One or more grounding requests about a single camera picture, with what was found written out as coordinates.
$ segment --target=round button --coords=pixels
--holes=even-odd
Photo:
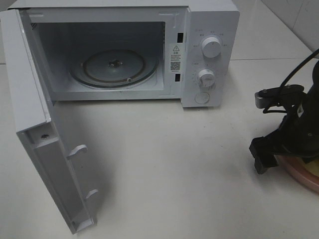
[[[216,36],[209,36],[203,40],[201,50],[204,56],[214,58],[220,54],[221,41]]]
[[[206,92],[197,93],[195,96],[195,101],[199,104],[207,103],[209,101],[209,93],[206,93]]]
[[[202,87],[211,87],[215,84],[214,72],[208,69],[201,70],[198,73],[198,79]]]

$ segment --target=control panel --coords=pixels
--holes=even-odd
[[[238,19],[238,11],[191,13],[183,107],[220,105]]]

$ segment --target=knob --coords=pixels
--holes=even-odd
[[[201,70],[198,73],[198,79],[202,87],[211,87],[215,84],[214,72],[208,69]]]
[[[214,58],[220,54],[221,40],[217,36],[209,36],[203,40],[201,50],[204,56]]]

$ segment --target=qr code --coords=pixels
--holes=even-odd
[[[171,71],[179,71],[180,70],[180,61],[172,61],[170,63],[170,70]]]

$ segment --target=sticker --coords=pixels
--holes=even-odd
[[[304,108],[303,108],[303,104],[300,104],[298,109],[297,109],[297,114],[298,114],[298,117],[301,117],[304,113]]]
[[[184,61],[185,46],[183,43],[169,45],[169,71],[180,73]]]

